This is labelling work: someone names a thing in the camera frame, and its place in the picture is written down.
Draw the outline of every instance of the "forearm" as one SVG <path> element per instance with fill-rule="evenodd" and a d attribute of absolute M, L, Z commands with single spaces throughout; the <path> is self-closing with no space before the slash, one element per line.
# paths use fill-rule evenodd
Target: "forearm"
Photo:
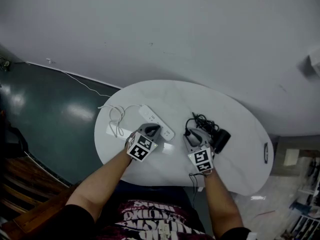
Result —
<path fill-rule="evenodd" d="M 73 192 L 66 205 L 77 205 L 87 210 L 94 221 L 114 192 L 131 161 L 125 149 L 86 178 Z"/>
<path fill-rule="evenodd" d="M 243 227 L 238 207 L 215 169 L 204 182 L 215 237 L 219 239 L 228 230 Z"/>

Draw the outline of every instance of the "white power strip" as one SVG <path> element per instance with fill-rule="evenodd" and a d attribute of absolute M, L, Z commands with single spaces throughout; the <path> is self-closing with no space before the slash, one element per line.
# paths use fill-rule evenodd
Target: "white power strip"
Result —
<path fill-rule="evenodd" d="M 143 104 L 139 109 L 139 113 L 148 123 L 154 123 L 161 126 L 160 135 L 166 141 L 171 141 L 174 138 L 174 131 L 171 130 L 147 105 Z"/>

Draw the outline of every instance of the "white cord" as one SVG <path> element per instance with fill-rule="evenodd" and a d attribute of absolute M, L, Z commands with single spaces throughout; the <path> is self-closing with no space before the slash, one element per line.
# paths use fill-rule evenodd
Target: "white cord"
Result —
<path fill-rule="evenodd" d="M 71 77 L 72 79 L 76 80 L 77 82 L 79 82 L 80 84 L 82 84 L 83 86 L 87 87 L 90 91 L 93 91 L 93 92 L 96 92 L 97 94 L 99 94 L 100 96 L 106 96 L 106 97 L 111 97 L 109 95 L 104 95 L 104 94 L 100 94 L 99 92 L 97 92 L 96 90 L 94 89 L 91 89 L 89 88 L 87 85 L 85 85 L 83 82 L 80 82 L 78 79 L 74 78 L 73 76 L 69 75 L 67 72 L 64 72 L 64 71 L 61 71 L 62 73 L 65 73 L 66 75 L 68 75 L 69 77 Z M 127 106 L 126 108 L 123 108 L 122 106 L 112 106 L 112 105 L 103 105 L 103 106 L 99 106 L 98 109 L 102 109 L 102 108 L 105 108 L 105 107 L 108 107 L 110 108 L 109 110 L 109 127 L 113 133 L 113 135 L 117 138 L 118 137 L 118 132 L 119 132 L 119 135 L 120 136 L 123 136 L 124 135 L 124 131 L 119 127 L 122 119 L 125 117 L 125 114 L 126 114 L 126 110 L 130 107 L 133 107 L 133 106 L 138 106 L 138 107 L 142 107 L 142 105 L 138 105 L 138 104 L 132 104 L 132 105 L 129 105 Z M 115 110 L 117 111 L 120 116 L 118 119 L 115 119 L 113 120 L 111 118 L 111 112 L 112 110 Z M 115 131 L 112 129 L 112 125 L 111 123 L 115 123 Z"/>
<path fill-rule="evenodd" d="M 113 106 L 113 105 L 103 105 L 103 106 L 99 106 L 98 109 L 103 109 L 103 108 L 110 108 L 109 110 L 109 127 L 113 133 L 113 135 L 117 138 L 118 137 L 118 133 L 120 136 L 123 136 L 124 135 L 124 131 L 119 127 L 122 119 L 125 117 L 125 114 L 126 114 L 126 110 L 130 107 L 133 107 L 133 106 L 137 106 L 137 107 L 142 107 L 142 105 L 138 105 L 138 104 L 132 104 L 132 105 L 129 105 L 127 106 L 126 108 L 123 108 L 122 106 Z M 115 110 L 119 113 L 119 117 L 117 119 L 112 119 L 111 118 L 111 112 L 112 110 Z M 111 123 L 115 123 L 115 131 L 112 129 L 112 125 Z"/>
<path fill-rule="evenodd" d="M 69 75 L 68 73 L 64 72 L 64 71 L 60 71 L 62 73 L 65 73 L 66 75 L 68 75 L 69 77 L 71 77 L 72 79 L 76 80 L 77 82 L 79 82 L 80 84 L 84 85 L 85 87 L 87 87 L 90 91 L 96 92 L 97 94 L 99 94 L 100 96 L 106 96 L 106 97 L 111 97 L 109 95 L 104 95 L 104 94 L 100 94 L 99 92 L 97 92 L 94 89 L 89 88 L 87 85 L 85 85 L 83 82 L 80 82 L 78 79 L 74 78 L 73 76 Z"/>

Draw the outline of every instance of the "cord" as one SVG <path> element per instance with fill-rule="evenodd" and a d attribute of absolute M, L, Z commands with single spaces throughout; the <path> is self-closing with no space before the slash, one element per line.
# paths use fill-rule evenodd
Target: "cord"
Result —
<path fill-rule="evenodd" d="M 109 127 L 113 133 L 113 135 L 117 138 L 118 137 L 118 133 L 120 136 L 123 136 L 124 135 L 124 131 L 119 127 L 119 124 L 121 123 L 122 119 L 125 117 L 125 114 L 126 114 L 126 110 L 130 107 L 134 107 L 134 106 L 137 106 L 137 107 L 142 107 L 142 105 L 139 105 L 139 104 L 132 104 L 132 105 L 129 105 L 127 106 L 126 108 L 123 108 L 122 106 L 119 106 L 119 105 L 116 105 L 116 106 L 113 106 L 113 105 L 103 105 L 103 106 L 99 106 L 98 109 L 103 109 L 103 108 L 110 108 L 109 110 Z M 111 112 L 112 111 L 117 111 L 119 113 L 119 117 L 117 119 L 112 119 L 111 118 Z M 115 131 L 113 130 L 112 126 L 111 126 L 111 123 L 115 123 Z"/>
<path fill-rule="evenodd" d="M 189 118 L 185 123 L 184 135 L 189 136 L 191 132 L 188 129 L 188 123 L 192 120 L 195 121 L 196 128 L 200 128 L 210 135 L 211 145 L 214 143 L 215 134 L 219 131 L 220 127 L 214 121 L 208 120 L 203 114 L 195 114 L 192 112 L 193 118 Z"/>
<path fill-rule="evenodd" d="M 71 77 L 72 79 L 76 80 L 77 82 L 79 82 L 80 84 L 82 84 L 83 86 L 87 87 L 90 91 L 96 92 L 97 94 L 99 94 L 100 96 L 106 96 L 106 97 L 111 97 L 109 95 L 105 95 L 105 94 L 100 94 L 99 92 L 97 92 L 94 89 L 89 88 L 87 85 L 85 85 L 83 82 L 80 82 L 78 79 L 74 78 L 73 76 L 69 75 L 67 72 L 64 71 L 60 71 L 62 73 L 65 73 L 66 75 L 68 75 L 69 77 Z"/>
<path fill-rule="evenodd" d="M 192 181 L 192 190 L 193 190 L 193 198 L 192 198 L 192 207 L 193 209 L 195 208 L 195 199 L 197 195 L 197 188 L 198 188 L 198 180 L 197 177 L 198 175 L 202 175 L 204 177 L 207 177 L 207 175 L 211 174 L 212 170 L 210 170 L 210 173 L 189 173 L 189 178 Z"/>
<path fill-rule="evenodd" d="M 85 85 L 83 82 L 80 82 L 78 79 L 74 78 L 73 76 L 69 75 L 67 72 L 64 72 L 64 71 L 60 71 L 64 74 L 66 74 L 67 76 L 71 77 L 72 79 L 76 80 L 78 83 L 82 84 L 83 86 L 87 87 L 90 91 L 93 91 L 93 92 L 96 92 L 98 95 L 100 96 L 106 96 L 106 97 L 111 97 L 109 95 L 105 95 L 105 94 L 100 94 L 98 91 L 94 90 L 94 89 L 91 89 L 89 88 L 87 85 Z M 120 136 L 123 136 L 124 135 L 124 131 L 119 127 L 119 124 L 121 123 L 122 119 L 125 117 L 125 114 L 126 114 L 126 110 L 130 107 L 133 107 L 133 106 L 138 106 L 138 107 L 141 107 L 142 105 L 138 105 L 138 104 L 132 104 L 132 105 L 129 105 L 127 106 L 126 108 L 123 108 L 122 106 L 112 106 L 112 105 L 103 105 L 103 106 L 99 106 L 98 109 L 102 109 L 102 108 L 105 108 L 105 107 L 109 107 L 111 108 L 109 110 L 109 127 L 113 133 L 113 135 L 117 138 L 118 137 L 118 132 L 119 132 L 119 135 Z M 112 119 L 111 118 L 111 112 L 112 110 L 115 110 L 117 111 L 120 116 L 118 119 Z M 111 123 L 115 123 L 115 131 L 112 129 L 112 126 L 111 126 Z"/>

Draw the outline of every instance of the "hand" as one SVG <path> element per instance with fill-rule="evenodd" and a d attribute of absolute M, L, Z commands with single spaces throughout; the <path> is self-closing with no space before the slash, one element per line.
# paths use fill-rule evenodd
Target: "hand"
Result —
<path fill-rule="evenodd" d="M 125 151 L 127 151 L 127 149 L 128 149 L 129 140 L 136 134 L 136 132 L 137 132 L 137 131 L 135 130 L 134 132 L 132 132 L 132 133 L 129 135 L 128 138 L 126 138 L 125 144 L 124 144 L 124 149 L 125 149 Z"/>

